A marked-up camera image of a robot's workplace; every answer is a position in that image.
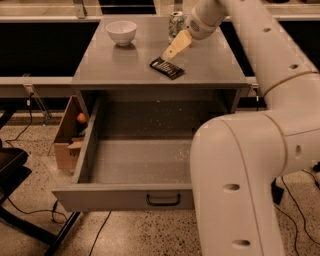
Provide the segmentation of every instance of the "drawer handle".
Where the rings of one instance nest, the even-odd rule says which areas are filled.
[[[151,202],[151,196],[149,194],[147,194],[146,200],[147,200],[147,204],[150,206],[177,206],[181,202],[181,195],[177,194],[177,200],[173,203],[153,203]]]

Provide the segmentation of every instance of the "black panel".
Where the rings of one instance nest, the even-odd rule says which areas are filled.
[[[103,14],[156,14],[153,0],[99,0]]]
[[[280,24],[320,69],[320,21],[281,21]],[[247,56],[231,22],[223,22],[220,28],[226,37],[245,76],[254,76]]]
[[[98,24],[0,23],[0,76],[73,76]]]

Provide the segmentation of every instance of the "speckled floor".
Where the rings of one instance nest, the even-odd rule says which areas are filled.
[[[25,125],[5,125],[0,130],[2,141],[13,139]],[[51,189],[57,184],[67,184],[72,173],[57,169],[52,145],[57,125],[43,127],[40,123],[31,125],[15,147],[29,154],[26,166],[33,172],[10,196],[24,211],[52,209],[55,197]],[[306,229],[315,241],[320,242],[320,191],[312,177],[297,172],[284,177],[291,193],[300,205],[306,218]],[[281,179],[277,180],[284,187]],[[25,215],[16,211],[6,201],[4,208],[29,222],[57,234],[61,225],[51,219],[50,213]],[[279,206],[297,223],[299,233],[297,249],[300,256],[320,255],[320,246],[307,237],[303,219],[293,200],[285,191]],[[58,211],[64,211],[61,205]],[[56,255],[89,255],[94,239],[108,215],[108,212],[81,214]],[[288,217],[277,212],[287,256],[297,255],[294,250],[295,225]],[[48,246],[12,228],[0,220],[0,255],[43,255]],[[127,211],[112,212],[95,244],[92,255],[201,255],[199,236],[194,211]]]

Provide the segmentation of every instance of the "white bowl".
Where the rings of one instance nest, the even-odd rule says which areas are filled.
[[[116,44],[126,46],[136,35],[137,25],[131,21],[115,21],[108,24],[106,30]]]

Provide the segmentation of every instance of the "gray tabletop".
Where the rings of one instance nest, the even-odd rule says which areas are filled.
[[[116,20],[137,24],[132,44],[117,46],[106,25]],[[150,68],[169,46],[168,16],[105,16],[90,42],[72,85],[79,89],[177,86],[197,88],[242,88],[248,86],[223,33],[218,29],[205,40],[193,40],[189,49],[171,62],[185,70],[175,80]]]

